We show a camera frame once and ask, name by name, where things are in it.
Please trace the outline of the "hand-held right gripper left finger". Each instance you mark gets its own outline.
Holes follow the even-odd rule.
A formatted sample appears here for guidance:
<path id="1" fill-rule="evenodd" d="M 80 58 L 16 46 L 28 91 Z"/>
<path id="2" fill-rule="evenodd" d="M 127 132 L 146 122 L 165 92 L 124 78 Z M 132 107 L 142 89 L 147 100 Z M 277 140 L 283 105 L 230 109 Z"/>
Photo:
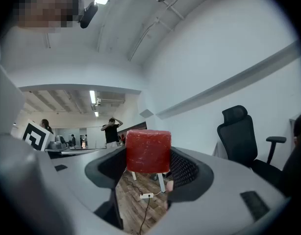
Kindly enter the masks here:
<path id="1" fill-rule="evenodd" d="M 113 151 L 52 160 L 10 135 L 0 135 L 0 190 L 35 235 L 121 235 L 106 221 L 117 181 L 98 166 Z"/>

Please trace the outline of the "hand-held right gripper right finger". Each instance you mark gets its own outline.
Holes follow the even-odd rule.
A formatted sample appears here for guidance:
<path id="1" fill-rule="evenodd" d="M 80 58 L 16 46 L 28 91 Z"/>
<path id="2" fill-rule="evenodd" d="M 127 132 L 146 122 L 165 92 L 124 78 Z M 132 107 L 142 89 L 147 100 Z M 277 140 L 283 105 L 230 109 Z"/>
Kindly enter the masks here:
<path id="1" fill-rule="evenodd" d="M 209 189 L 194 201 L 173 200 L 164 217 L 150 230 L 152 235 L 260 234 L 283 211 L 288 199 L 247 167 L 204 153 L 174 147 L 173 151 L 197 165 L 207 165 L 214 178 Z M 268 212 L 255 221 L 241 194 L 255 191 Z"/>

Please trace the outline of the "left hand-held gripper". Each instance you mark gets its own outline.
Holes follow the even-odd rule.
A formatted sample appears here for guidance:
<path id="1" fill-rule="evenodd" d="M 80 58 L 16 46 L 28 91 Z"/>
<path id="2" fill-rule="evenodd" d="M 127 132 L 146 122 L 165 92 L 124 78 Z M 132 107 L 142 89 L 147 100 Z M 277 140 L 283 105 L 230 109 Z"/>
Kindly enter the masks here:
<path id="1" fill-rule="evenodd" d="M 62 152 L 68 149 L 59 136 L 55 136 L 31 120 L 26 122 L 22 139 L 37 151 Z"/>

